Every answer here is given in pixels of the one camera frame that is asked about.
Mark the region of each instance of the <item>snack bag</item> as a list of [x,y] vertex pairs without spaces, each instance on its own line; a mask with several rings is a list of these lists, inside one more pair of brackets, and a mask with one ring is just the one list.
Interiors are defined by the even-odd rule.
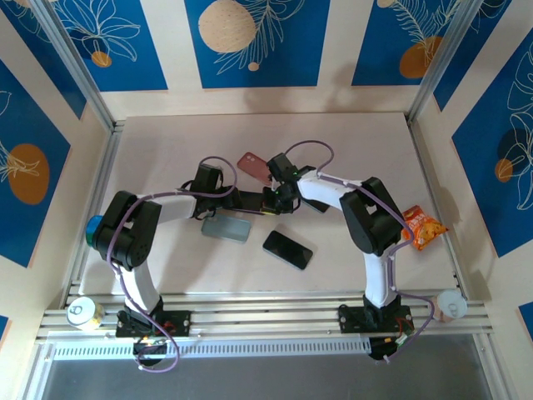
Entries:
[[[433,239],[448,230],[433,217],[425,215],[420,206],[409,208],[403,213],[403,218],[415,234],[413,246],[419,251],[430,244]],[[409,232],[406,229],[401,233],[405,240],[409,239]]]

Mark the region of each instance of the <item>wooden board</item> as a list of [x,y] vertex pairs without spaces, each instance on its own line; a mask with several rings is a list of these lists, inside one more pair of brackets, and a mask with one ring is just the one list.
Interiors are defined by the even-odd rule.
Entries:
[[[336,150],[325,172],[350,179],[380,178],[400,210],[420,204],[434,213],[411,136],[401,113],[282,114],[133,117],[126,121],[109,178],[103,209],[118,190],[157,193],[194,178],[198,162],[218,155],[237,163],[245,152],[269,159],[304,139],[322,139]],[[297,166],[319,165],[328,151],[305,145],[290,153]],[[226,182],[231,171],[224,169]],[[238,171],[238,187],[261,191]],[[352,242],[341,212],[320,214],[302,206],[279,217],[237,214],[252,223],[246,244],[204,237],[196,220],[158,227],[148,258],[161,293],[363,290],[363,256]],[[267,254],[262,244],[278,229],[313,250],[300,271]],[[452,262],[443,240],[424,252],[405,248],[397,257],[397,283],[404,289],[454,288]],[[121,292],[105,262],[91,251],[82,293]]]

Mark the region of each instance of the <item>purple cable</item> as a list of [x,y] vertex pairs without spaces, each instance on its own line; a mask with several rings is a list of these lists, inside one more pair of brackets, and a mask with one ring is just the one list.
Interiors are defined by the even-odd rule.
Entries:
[[329,159],[324,162],[322,165],[319,165],[318,168],[316,169],[316,171],[319,173],[327,164],[331,163],[331,161],[333,160],[333,158],[335,157],[335,152],[333,151],[333,147],[331,147],[329,144],[327,144],[326,142],[323,142],[322,140],[315,140],[315,139],[310,139],[310,140],[302,140],[301,142],[298,142],[298,143],[294,143],[292,146],[290,146],[286,151],[285,151],[285,154],[287,154],[288,152],[290,152],[293,148],[296,148],[302,144],[308,144],[308,143],[316,143],[316,144],[321,144],[322,146],[324,146],[325,148],[327,148],[331,155],[329,157]]
[[129,291],[127,290],[126,288],[126,284],[124,283],[124,277],[122,276],[122,271],[120,270],[119,267],[115,267],[112,263],[112,260],[111,260],[111,255],[113,253],[113,249],[115,248],[115,244],[117,243],[117,240],[118,240],[118,235],[120,234],[121,230],[124,228],[124,225],[126,224],[127,220],[130,218],[130,216],[132,215],[133,213],[133,210],[135,210],[135,208],[141,204],[142,202],[144,202],[145,200],[151,200],[151,199],[155,199],[155,198],[164,198],[164,197],[167,197],[167,196],[202,196],[204,198],[223,198],[224,196],[228,195],[229,193],[231,193],[233,191],[233,189],[235,189],[235,187],[237,186],[237,171],[235,170],[235,168],[230,164],[230,162],[228,162],[225,158],[222,158],[222,157],[218,157],[218,156],[211,156],[211,157],[205,157],[204,159],[202,159],[199,163],[202,164],[204,163],[206,160],[211,160],[211,159],[216,159],[216,160],[220,160],[220,161],[223,161],[224,163],[226,163],[230,169],[232,170],[233,172],[233,184],[232,186],[227,190],[225,191],[224,193],[219,193],[219,194],[212,194],[212,193],[199,193],[199,192],[188,192],[188,191],[182,191],[182,192],[161,192],[161,193],[156,193],[156,194],[153,194],[153,195],[147,195],[147,196],[144,196],[144,197],[141,197],[141,198],[138,198],[138,200],[136,200],[133,205],[126,211],[126,213],[124,214],[124,217],[122,218],[121,222],[118,224],[118,227],[117,227],[117,230],[115,231],[115,233],[113,234],[112,238],[111,238],[111,242],[109,243],[109,249],[107,250],[107,256],[106,256],[106,261],[107,261],[107,264],[109,264],[109,267],[111,268],[111,270],[113,270],[116,275],[119,276],[119,279],[118,281],[120,282],[120,286],[122,288],[122,291],[124,292],[124,296],[126,296],[126,299],[130,301],[130,303],[133,305],[134,308],[137,309],[137,311],[143,315],[144,318],[146,318],[154,327],[156,327],[157,329],[159,329],[159,331],[161,331],[161,333],[163,335],[165,335],[165,337],[170,340],[170,342],[172,343],[172,345],[174,345],[174,347],[176,348],[176,357],[174,358],[174,362],[172,363],[172,365],[170,365],[169,367],[166,367],[166,368],[163,368],[163,369],[151,369],[151,368],[147,368],[147,367],[144,367],[142,364],[141,364],[141,354],[139,353],[137,355],[137,357],[135,358],[135,362],[137,363],[137,365],[139,366],[139,368],[143,371],[147,371],[149,373],[167,373],[168,371],[171,371],[178,363],[179,359],[180,359],[180,348],[179,346],[177,345],[176,341],[174,340],[174,338],[172,337],[172,335],[170,333],[168,333],[165,328],[163,328],[159,323],[157,323],[151,316],[150,314],[148,314],[148,312],[144,309],[142,309],[141,306],[139,306],[136,302],[133,301],[132,299],[132,296],[130,295]]
[[290,146],[286,151],[285,151],[285,154],[287,154],[288,152],[290,152],[293,148],[295,148],[296,146],[300,146],[301,144],[306,144],[306,143],[317,143],[317,144],[321,144],[322,146],[326,147],[329,149],[330,153],[331,153],[331,156],[330,158],[324,162],[322,165],[320,165],[317,169],[316,169],[316,174],[317,176],[319,177],[319,179],[323,179],[325,181],[328,181],[328,182],[332,182],[332,183],[340,183],[341,185],[343,186],[347,186],[349,188],[354,188],[356,190],[359,190],[361,191],[362,193],[364,193],[366,196],[368,196],[369,198],[371,198],[374,203],[376,204],[379,204],[385,211],[387,211],[391,216],[394,217],[395,220],[397,220],[404,229],[407,230],[407,232],[409,233],[409,240],[406,240],[405,242],[402,242],[402,243],[399,243],[397,244],[395,247],[392,248],[392,250],[390,251],[389,253],[389,257],[387,259],[387,263],[386,263],[386,273],[387,273],[387,277],[389,279],[389,287],[390,289],[402,296],[402,297],[406,297],[406,298],[414,298],[414,299],[417,299],[417,300],[423,300],[425,302],[428,302],[429,306],[430,306],[430,315],[429,317],[424,321],[424,323],[420,326],[420,328],[418,328],[418,330],[415,332],[415,334],[412,336],[412,338],[403,346],[401,346],[394,354],[392,354],[389,358],[386,358],[386,362],[389,363],[390,360],[392,360],[393,358],[397,357],[397,355],[399,353],[401,353],[407,346],[409,346],[409,344],[411,342],[414,342],[415,339],[417,339],[421,333],[424,331],[424,329],[426,329],[426,327],[429,325],[429,323],[431,322],[431,319],[433,319],[433,315],[435,314],[435,304],[433,304],[433,302],[429,299],[429,298],[426,298],[426,297],[422,297],[422,296],[417,296],[415,294],[409,294],[409,293],[405,293],[405,292],[401,292],[399,290],[396,289],[396,284],[394,282],[394,271],[395,271],[395,268],[396,268],[396,252],[398,250],[400,250],[401,248],[405,247],[405,246],[408,246],[409,244],[411,244],[415,238],[415,234],[413,233],[413,231],[411,230],[411,228],[409,227],[409,225],[406,223],[406,221],[403,219],[403,217],[401,217],[400,215],[398,215],[392,208],[390,208],[389,206],[387,206],[382,200],[380,200],[380,198],[378,198],[377,196],[375,196],[372,192],[369,192],[368,190],[366,190],[365,188],[361,187],[361,186],[357,186],[353,183],[349,183],[347,182],[346,184],[344,183],[344,181],[342,181],[341,179],[337,179],[337,178],[334,178],[334,177],[325,177],[323,175],[320,174],[321,170],[326,166],[328,165],[329,163],[331,163],[331,161],[333,160],[333,158],[335,157],[335,152],[333,151],[333,148],[325,143],[325,142],[322,142],[320,140],[304,140],[302,142],[298,142],[298,143],[295,143],[293,144],[292,146]]

